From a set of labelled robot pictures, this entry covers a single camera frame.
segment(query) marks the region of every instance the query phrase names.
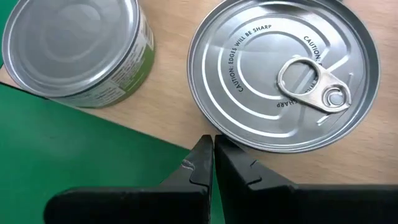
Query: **pull ring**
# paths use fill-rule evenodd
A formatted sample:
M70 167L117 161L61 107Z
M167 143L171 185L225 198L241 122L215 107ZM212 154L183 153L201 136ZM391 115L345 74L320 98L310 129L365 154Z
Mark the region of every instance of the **pull ring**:
M317 84L308 93L292 93L286 89L282 81L287 69L297 62L310 65L318 76ZM348 86L321 65L306 57L295 57L287 61L278 74L277 86L288 97L299 100L323 112L339 113L351 106L351 92Z

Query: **wooden surface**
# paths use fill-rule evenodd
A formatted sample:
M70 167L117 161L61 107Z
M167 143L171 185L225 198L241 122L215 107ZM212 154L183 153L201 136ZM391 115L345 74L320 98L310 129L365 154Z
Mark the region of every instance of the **wooden surface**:
M202 134L216 134L191 96L186 63L196 28L218 2L141 0L157 41L152 73L122 103L86 112L189 149ZM381 56L381 87L372 111L348 137L327 148L295 155L250 153L300 183L398 184L398 1L345 4L366 23ZM4 68L0 80L15 85Z

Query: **metal lid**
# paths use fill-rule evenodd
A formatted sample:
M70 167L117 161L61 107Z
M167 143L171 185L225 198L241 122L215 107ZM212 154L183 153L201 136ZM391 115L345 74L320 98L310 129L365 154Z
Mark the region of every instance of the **metal lid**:
M315 61L347 86L351 101L331 91L323 102L348 106L328 113L282 93L277 77L294 57ZM311 151L347 135L376 97L379 69L369 32L336 0L222 2L198 28L188 58L191 91L205 116L235 141L269 152ZM316 77L296 63L282 83L311 93Z
M11 77L47 97L100 82L129 51L139 24L132 0L21 0L4 31Z

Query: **green surface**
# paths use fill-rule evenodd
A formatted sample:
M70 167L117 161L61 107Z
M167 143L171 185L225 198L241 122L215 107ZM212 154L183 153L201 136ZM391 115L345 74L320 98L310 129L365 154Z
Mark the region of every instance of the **green surface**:
M211 224L225 223L223 204L221 203L220 190L216 177L216 165L213 166L213 192L211 195Z
M0 43L2 42L2 33L6 25L8 15L11 13L18 0L0 0ZM0 54L0 66L2 65L2 55Z
M155 186L189 153L7 86L0 96L2 224L43 224L47 200L71 187Z

